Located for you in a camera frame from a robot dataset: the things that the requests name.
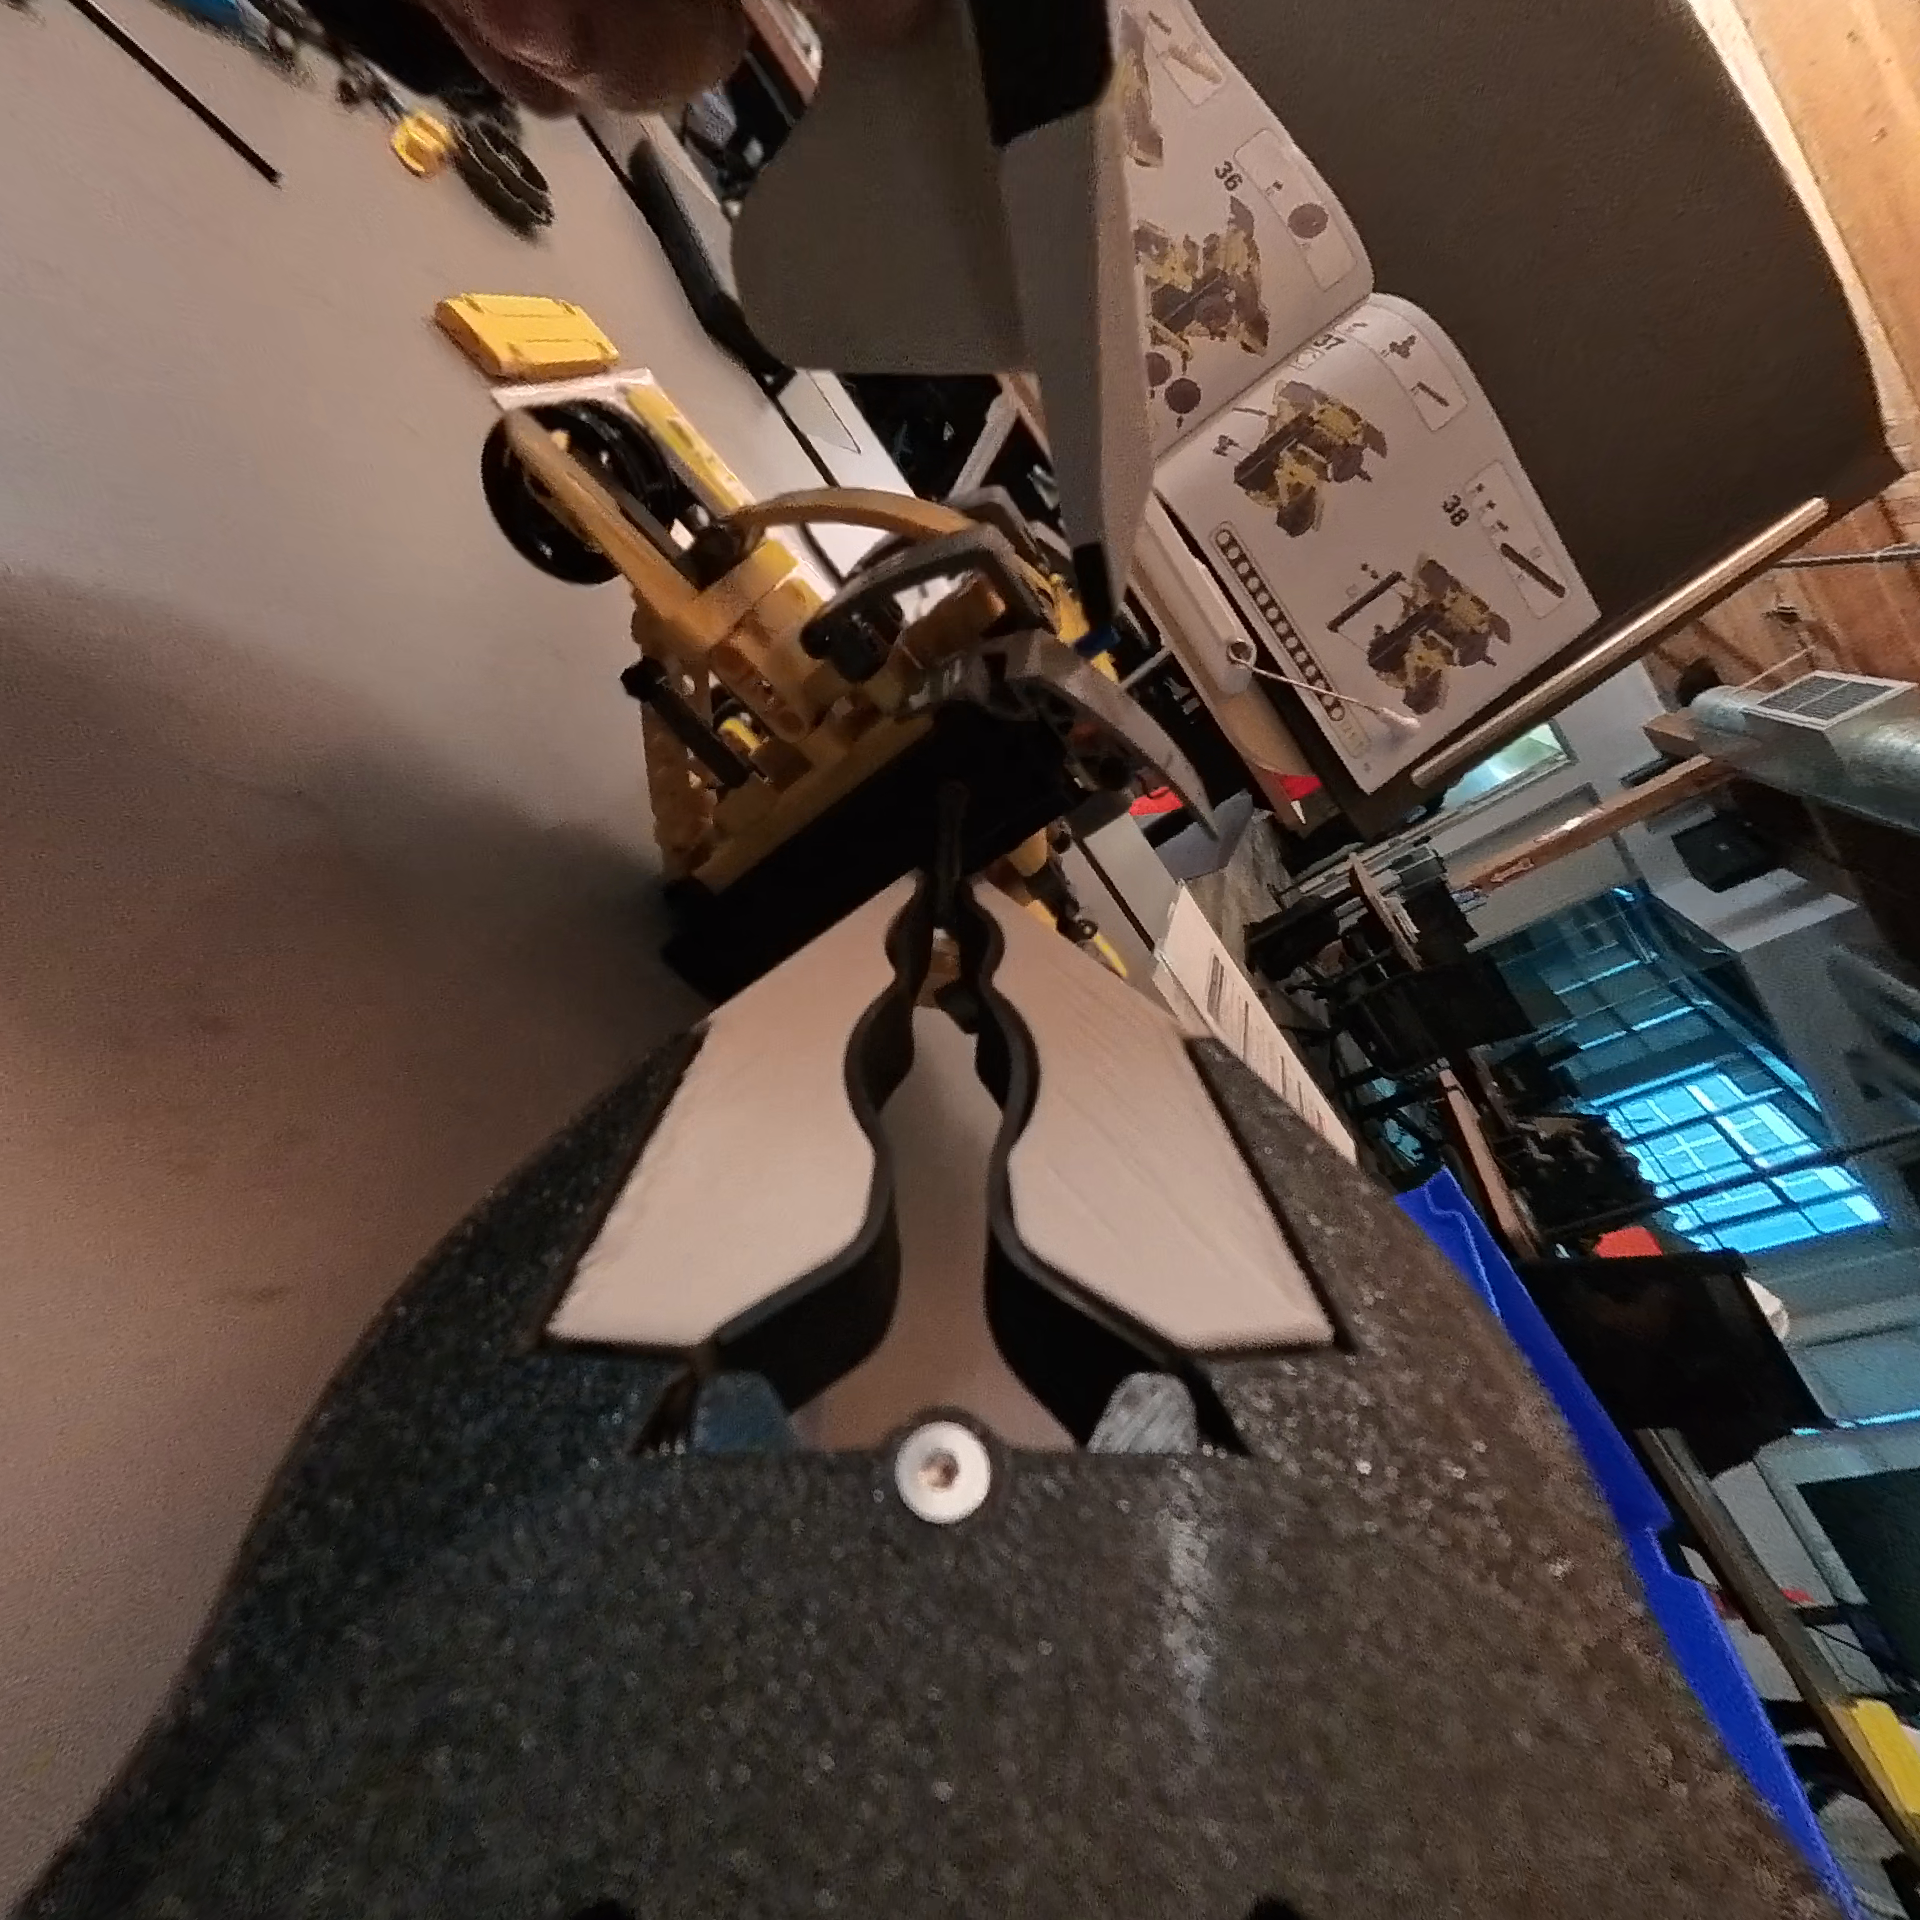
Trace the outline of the open instruction booklet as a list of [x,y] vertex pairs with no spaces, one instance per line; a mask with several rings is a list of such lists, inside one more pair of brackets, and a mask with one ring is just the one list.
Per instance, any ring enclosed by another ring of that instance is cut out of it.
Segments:
[[1159,501],[1375,793],[1599,621],[1497,408],[1191,5],[1117,5]]

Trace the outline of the person's left hand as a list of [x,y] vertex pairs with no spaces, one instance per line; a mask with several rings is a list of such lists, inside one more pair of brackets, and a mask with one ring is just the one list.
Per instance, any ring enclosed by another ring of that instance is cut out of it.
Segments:
[[482,74],[541,114],[662,111],[750,49],[734,2],[427,2]]

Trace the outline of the white book stand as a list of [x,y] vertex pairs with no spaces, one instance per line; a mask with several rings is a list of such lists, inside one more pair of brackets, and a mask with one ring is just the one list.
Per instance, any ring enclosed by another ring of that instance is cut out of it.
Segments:
[[[1851,305],[1687,5],[1191,5],[1492,402],[1599,621],[1361,790],[1277,670],[1255,706],[1362,832],[1897,472]],[[1156,489],[1150,562],[1251,639]]]

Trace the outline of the thin black axle rod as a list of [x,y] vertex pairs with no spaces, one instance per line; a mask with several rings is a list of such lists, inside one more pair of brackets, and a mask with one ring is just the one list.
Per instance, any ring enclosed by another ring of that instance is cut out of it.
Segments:
[[227,123],[211,104],[206,104],[190,85],[165,66],[150,48],[134,39],[100,5],[67,2],[67,6],[95,30],[95,34],[100,34],[122,57],[130,58],[134,67],[157,85],[167,97],[188,110],[188,114],[206,133],[215,135],[231,155],[241,158],[253,175],[271,187],[281,187],[281,169],[253,143],[249,143],[231,123]]

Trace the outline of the flat yellow brick panel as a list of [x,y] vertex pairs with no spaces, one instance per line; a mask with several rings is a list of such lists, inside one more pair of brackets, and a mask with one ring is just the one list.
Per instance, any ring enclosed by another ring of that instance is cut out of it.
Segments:
[[586,309],[547,295],[450,295],[433,321],[477,371],[501,381],[587,376],[619,359]]

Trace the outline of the yellow toy brick vehicle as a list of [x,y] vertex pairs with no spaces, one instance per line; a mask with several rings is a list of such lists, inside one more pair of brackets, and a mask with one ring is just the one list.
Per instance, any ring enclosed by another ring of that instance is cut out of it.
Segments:
[[930,861],[963,781],[967,872],[1114,973],[1063,856],[1165,787],[1207,787],[1122,687],[1063,541],[1009,494],[817,486],[717,515],[599,402],[499,410],[482,491],[564,584],[621,583],[668,966],[708,1000]]

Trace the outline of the yellow sticker sheet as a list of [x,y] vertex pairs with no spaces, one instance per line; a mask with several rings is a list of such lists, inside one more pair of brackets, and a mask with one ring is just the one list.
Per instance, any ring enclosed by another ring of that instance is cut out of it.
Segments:
[[619,424],[637,426],[668,471],[717,513],[730,515],[756,502],[756,494],[727,464],[698,423],[682,410],[646,367],[617,367],[547,381],[493,383],[487,395],[501,414],[541,405],[607,406]]

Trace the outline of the blue plastic bin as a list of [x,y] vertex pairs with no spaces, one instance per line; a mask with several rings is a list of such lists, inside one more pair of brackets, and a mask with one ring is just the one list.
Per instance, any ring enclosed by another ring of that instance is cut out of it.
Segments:
[[1451,1173],[1441,1170],[1426,1183],[1406,1190],[1398,1207],[1489,1302],[1571,1429],[1621,1534],[1642,1598],[1726,1755],[1809,1861],[1841,1912],[1862,1918],[1862,1902],[1841,1869],[1705,1586],[1668,1557],[1668,1534],[1676,1525],[1668,1502],[1549,1330],[1469,1194]]

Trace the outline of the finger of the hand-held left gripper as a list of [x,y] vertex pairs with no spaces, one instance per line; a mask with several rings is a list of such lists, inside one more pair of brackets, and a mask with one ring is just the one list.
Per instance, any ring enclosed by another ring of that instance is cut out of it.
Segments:
[[790,367],[1033,370],[971,41],[830,41],[741,202],[735,298]]
[[1117,95],[1060,104],[1044,86],[996,86],[994,150],[1063,536],[1089,624],[1105,631],[1154,475]]

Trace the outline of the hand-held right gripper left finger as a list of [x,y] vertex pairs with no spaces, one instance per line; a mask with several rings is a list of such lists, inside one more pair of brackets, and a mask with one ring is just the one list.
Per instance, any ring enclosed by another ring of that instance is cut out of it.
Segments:
[[930,933],[929,877],[902,874],[705,1018],[547,1338],[762,1375],[789,1409],[876,1353],[901,1271],[879,1112]]

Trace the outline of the pile of small brick parts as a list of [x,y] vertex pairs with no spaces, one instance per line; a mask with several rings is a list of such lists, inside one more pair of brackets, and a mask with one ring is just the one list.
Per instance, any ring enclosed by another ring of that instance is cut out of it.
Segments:
[[287,81],[309,58],[340,106],[370,111],[417,178],[457,175],[510,230],[553,221],[548,179],[521,143],[521,114],[461,43],[417,2],[167,2],[171,15],[219,34]]

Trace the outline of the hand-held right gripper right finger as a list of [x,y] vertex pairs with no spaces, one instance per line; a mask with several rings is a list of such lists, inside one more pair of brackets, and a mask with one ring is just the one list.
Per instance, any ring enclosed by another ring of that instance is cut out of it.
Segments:
[[998,1101],[982,1304],[998,1355],[1073,1440],[1134,1375],[1241,1431],[1223,1360],[1337,1337],[1175,1016],[991,886],[961,885],[975,1074]]

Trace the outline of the printed paper sheet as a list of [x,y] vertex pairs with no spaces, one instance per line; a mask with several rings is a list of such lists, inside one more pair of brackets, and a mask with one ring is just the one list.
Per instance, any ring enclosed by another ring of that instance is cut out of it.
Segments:
[[1353,1134],[1337,1105],[1315,1083],[1286,1031],[1269,1013],[1183,879],[1173,885],[1165,926],[1154,946],[1154,987],[1189,1038],[1227,1048],[1346,1162],[1357,1161]]

